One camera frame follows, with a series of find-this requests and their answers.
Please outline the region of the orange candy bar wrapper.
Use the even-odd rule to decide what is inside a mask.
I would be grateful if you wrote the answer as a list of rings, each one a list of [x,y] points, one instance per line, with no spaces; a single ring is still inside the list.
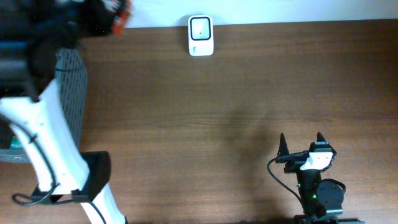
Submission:
[[[121,35],[123,33],[123,29],[131,16],[131,6],[131,0],[117,1],[112,24],[113,34]]]

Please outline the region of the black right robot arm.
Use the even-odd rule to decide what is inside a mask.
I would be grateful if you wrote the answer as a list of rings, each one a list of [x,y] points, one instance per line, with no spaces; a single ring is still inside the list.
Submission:
[[[294,216],[294,223],[338,223],[343,213],[345,184],[334,179],[322,179],[321,173],[329,169],[336,151],[321,133],[306,151],[290,153],[283,134],[275,163],[284,164],[286,174],[297,177],[298,193],[294,193],[303,213]]]

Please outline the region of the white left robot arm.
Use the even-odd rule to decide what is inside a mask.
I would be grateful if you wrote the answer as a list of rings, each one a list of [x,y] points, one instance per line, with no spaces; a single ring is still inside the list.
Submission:
[[[60,101],[57,51],[122,31],[132,2],[2,1],[1,119],[20,140],[38,184],[22,207],[79,203],[92,223],[126,223],[111,192],[108,152],[80,152]]]

